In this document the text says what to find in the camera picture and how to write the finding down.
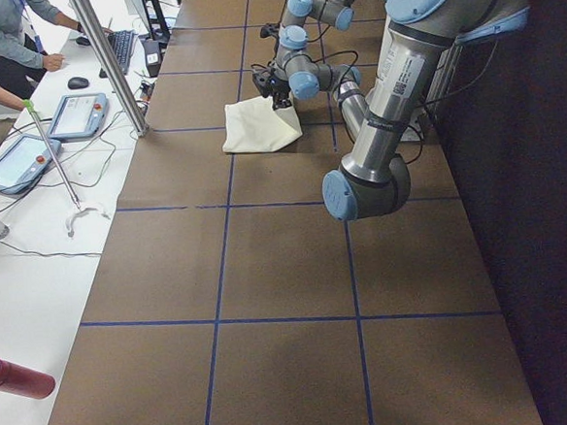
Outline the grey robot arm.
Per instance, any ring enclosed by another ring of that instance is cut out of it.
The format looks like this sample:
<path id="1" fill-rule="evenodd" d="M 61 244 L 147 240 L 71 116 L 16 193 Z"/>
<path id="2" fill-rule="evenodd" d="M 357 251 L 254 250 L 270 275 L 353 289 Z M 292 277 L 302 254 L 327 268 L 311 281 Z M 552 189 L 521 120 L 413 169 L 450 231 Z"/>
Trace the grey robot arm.
<path id="1" fill-rule="evenodd" d="M 281 66 L 283 55 L 291 50 L 303 49 L 309 41 L 305 21 L 312 18 L 333 26 L 336 30 L 350 28 L 355 0 L 285 0 L 281 20 L 278 23 L 275 61 Z"/>
<path id="2" fill-rule="evenodd" d="M 422 104 L 441 55 L 455 45 L 493 41 L 524 28 L 528 0 L 384 0 L 390 39 L 368 95 L 349 65 L 314 61 L 305 21 L 346 30 L 355 0 L 286 0 L 282 19 L 261 30 L 276 40 L 275 57 L 252 75 L 276 109 L 331 92 L 353 137 L 352 151 L 322 182 L 324 205 L 347 221 L 393 213 L 410 195 L 410 173 L 397 153 L 413 111 Z"/>

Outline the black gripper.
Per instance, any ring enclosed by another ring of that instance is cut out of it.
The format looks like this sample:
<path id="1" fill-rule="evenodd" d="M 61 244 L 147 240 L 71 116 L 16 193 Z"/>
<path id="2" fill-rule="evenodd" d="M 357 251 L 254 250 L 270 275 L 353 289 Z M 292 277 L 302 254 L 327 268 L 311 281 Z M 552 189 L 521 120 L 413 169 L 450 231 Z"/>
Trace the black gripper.
<path id="1" fill-rule="evenodd" d="M 279 79 L 276 75 L 272 76 L 267 80 L 270 84 L 271 95 L 273 99 L 272 109 L 273 110 L 284 110 L 291 108 L 292 101 L 291 95 L 289 94 L 290 88 L 287 81 Z"/>

